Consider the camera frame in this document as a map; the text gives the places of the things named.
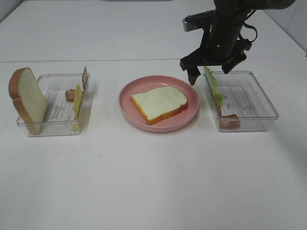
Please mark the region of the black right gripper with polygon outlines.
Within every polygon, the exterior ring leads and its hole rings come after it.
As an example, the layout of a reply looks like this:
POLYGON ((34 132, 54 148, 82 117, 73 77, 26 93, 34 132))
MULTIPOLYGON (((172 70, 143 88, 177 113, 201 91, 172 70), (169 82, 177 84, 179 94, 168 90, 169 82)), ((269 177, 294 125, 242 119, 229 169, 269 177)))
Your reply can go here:
POLYGON ((244 52, 250 50, 252 42, 239 39, 239 34, 239 28, 211 28, 203 31, 200 47, 179 62, 182 70, 187 70, 191 86, 201 75, 197 66, 222 66, 224 74, 228 74, 247 58, 244 52))

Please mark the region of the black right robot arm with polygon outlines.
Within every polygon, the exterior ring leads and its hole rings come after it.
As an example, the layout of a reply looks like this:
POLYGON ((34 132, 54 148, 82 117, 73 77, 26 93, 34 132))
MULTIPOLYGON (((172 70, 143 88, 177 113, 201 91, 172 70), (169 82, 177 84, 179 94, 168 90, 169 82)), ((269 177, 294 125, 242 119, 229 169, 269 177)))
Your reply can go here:
POLYGON ((241 36, 246 20, 257 10, 283 10, 292 0, 216 0, 215 10, 189 15, 183 19, 184 31, 203 30, 200 47, 179 64, 188 74, 190 85, 200 76, 199 66, 221 66, 225 74, 246 60, 252 41, 241 36))

